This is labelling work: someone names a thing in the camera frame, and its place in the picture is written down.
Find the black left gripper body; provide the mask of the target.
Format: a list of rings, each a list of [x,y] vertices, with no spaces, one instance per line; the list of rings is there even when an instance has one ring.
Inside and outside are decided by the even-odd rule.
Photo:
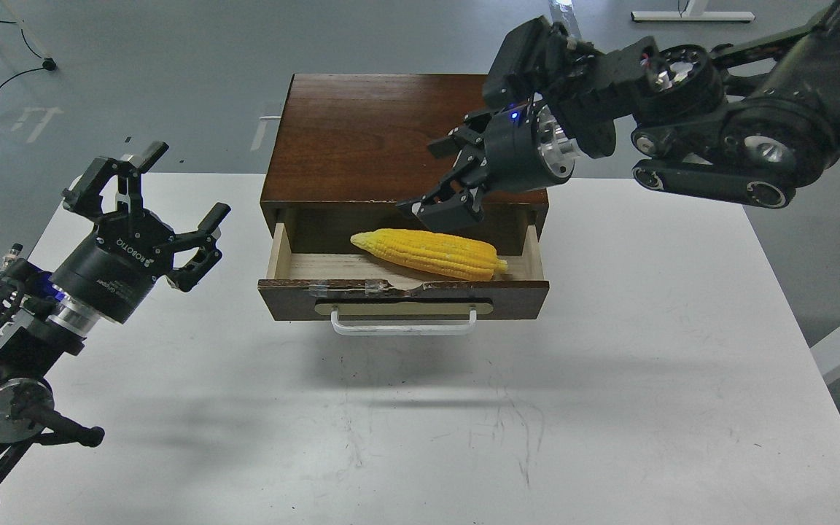
[[[136,218],[126,211],[107,213],[61,263],[51,282],[106,318],[126,322],[156,278],[172,269],[172,254],[157,253],[156,249],[173,234],[172,228],[150,211]]]

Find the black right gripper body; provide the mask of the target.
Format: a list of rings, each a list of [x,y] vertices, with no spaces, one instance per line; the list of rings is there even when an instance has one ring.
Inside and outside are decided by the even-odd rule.
[[[490,192],[534,192],[566,183],[575,172],[578,146],[550,109],[500,111],[483,138]]]

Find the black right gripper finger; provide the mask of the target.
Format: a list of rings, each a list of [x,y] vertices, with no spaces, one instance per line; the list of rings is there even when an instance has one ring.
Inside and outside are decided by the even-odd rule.
[[[471,147],[473,157],[486,162],[486,129],[492,120],[492,111],[470,111],[464,114],[462,123],[450,130],[446,136],[427,143],[427,150],[435,158],[458,154],[464,147]]]
[[[483,200],[488,193],[486,164],[482,149],[463,147],[452,169],[432,190],[397,202],[396,209],[406,217],[419,219],[435,233],[474,226],[484,217]]]

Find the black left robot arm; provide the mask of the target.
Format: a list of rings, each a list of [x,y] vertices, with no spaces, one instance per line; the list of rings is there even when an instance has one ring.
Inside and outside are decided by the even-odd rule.
[[[70,188],[63,207],[93,229],[54,272],[14,246],[0,266],[0,485],[36,444],[99,446],[106,434],[55,409],[45,376],[60,356],[77,355],[96,322],[123,323],[161,278],[189,292],[221,259],[217,203],[196,230],[176,233],[144,206],[142,177],[168,150],[97,157]]]

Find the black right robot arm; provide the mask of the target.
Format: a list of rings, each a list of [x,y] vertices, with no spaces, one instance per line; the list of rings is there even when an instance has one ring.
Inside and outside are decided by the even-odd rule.
[[[604,53],[537,17],[505,36],[481,93],[485,109],[429,143],[452,170],[397,203],[433,232],[480,222],[487,193],[563,184],[581,156],[611,156],[625,116],[644,188],[780,209],[840,159],[840,1],[712,50],[645,37]]]

